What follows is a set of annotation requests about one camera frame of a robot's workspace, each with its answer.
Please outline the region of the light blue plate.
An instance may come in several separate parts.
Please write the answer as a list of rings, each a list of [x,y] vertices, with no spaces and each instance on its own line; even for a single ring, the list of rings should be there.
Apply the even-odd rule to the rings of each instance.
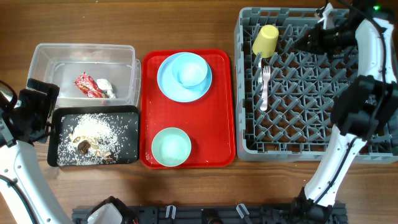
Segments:
[[[186,52],[180,52],[167,57],[160,65],[157,72],[157,83],[161,92],[169,99],[179,102],[179,103],[189,103],[196,101],[203,97],[207,91],[210,89],[212,84],[212,71],[210,65],[208,64],[208,73],[205,80],[193,87],[184,88],[174,79],[172,75],[172,62],[173,60]]]

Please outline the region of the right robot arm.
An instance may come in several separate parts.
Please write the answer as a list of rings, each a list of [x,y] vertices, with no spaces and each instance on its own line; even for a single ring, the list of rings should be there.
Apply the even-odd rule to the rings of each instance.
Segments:
[[[335,58],[337,50],[356,48],[358,75],[333,106],[329,145],[317,171],[294,198],[290,223],[325,223],[329,219],[336,193],[354,158],[397,111],[391,46],[394,12],[380,9],[376,1],[342,4],[349,8],[349,16],[341,25],[330,25],[333,7],[326,2],[317,9],[315,27],[294,44],[297,50],[325,54],[330,59]]]

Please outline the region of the white tissue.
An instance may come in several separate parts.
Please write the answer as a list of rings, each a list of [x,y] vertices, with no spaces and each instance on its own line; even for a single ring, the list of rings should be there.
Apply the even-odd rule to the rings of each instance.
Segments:
[[[113,92],[112,84],[107,79],[97,79],[96,84],[100,90],[102,90],[108,98],[115,98],[116,95]]]

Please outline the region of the white plastic fork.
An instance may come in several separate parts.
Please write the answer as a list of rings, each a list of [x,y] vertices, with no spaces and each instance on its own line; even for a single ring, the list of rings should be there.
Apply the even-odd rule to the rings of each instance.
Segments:
[[[268,82],[271,78],[271,66],[266,65],[262,71],[262,104],[260,106],[261,111],[266,111],[268,107]]]

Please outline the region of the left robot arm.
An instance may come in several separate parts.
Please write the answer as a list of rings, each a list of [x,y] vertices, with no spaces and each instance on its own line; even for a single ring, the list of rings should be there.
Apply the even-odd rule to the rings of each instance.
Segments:
[[[1,194],[18,223],[71,223],[41,171],[34,148],[54,134],[57,85],[33,78],[1,95]]]

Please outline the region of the light blue small bowl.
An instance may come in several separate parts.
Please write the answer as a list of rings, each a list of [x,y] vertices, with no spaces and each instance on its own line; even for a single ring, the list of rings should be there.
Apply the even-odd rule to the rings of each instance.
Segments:
[[[172,62],[172,75],[184,88],[193,88],[201,84],[208,73],[208,64],[204,58],[193,53],[183,53]]]

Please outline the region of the green bowl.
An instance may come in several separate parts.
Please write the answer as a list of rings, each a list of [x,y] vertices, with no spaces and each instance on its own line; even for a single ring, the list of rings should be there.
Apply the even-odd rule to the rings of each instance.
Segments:
[[[177,167],[190,156],[192,143],[188,134],[175,127],[165,128],[153,138],[151,151],[162,166]]]

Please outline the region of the white plastic spoon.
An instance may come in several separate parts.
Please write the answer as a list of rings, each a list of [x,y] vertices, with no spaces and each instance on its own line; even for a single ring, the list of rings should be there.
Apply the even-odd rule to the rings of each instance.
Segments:
[[[262,59],[260,58],[260,60],[258,62],[258,65],[257,65],[257,73],[258,73],[257,82],[258,83],[263,83],[262,71],[263,71],[263,69],[262,69]]]

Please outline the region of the red snack wrapper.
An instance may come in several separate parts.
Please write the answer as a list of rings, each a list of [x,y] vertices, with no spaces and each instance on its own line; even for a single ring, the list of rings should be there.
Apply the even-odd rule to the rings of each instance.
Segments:
[[[75,81],[74,85],[89,98],[106,98],[105,93],[98,87],[96,82],[85,72]]]

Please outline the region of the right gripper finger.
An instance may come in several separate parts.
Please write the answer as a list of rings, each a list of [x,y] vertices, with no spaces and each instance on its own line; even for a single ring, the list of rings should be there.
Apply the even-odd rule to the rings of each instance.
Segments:
[[[308,30],[299,42],[318,42],[323,36],[323,24],[316,24],[314,28]]]
[[[294,48],[311,54],[323,54],[323,49],[317,40],[300,39],[294,43]]]

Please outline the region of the yellow plastic cup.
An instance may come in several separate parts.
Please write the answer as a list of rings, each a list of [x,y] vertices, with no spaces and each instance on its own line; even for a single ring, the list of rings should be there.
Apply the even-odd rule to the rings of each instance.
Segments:
[[[279,37],[279,30],[276,26],[263,26],[253,45],[252,51],[255,55],[260,54],[262,58],[269,58],[273,56]]]

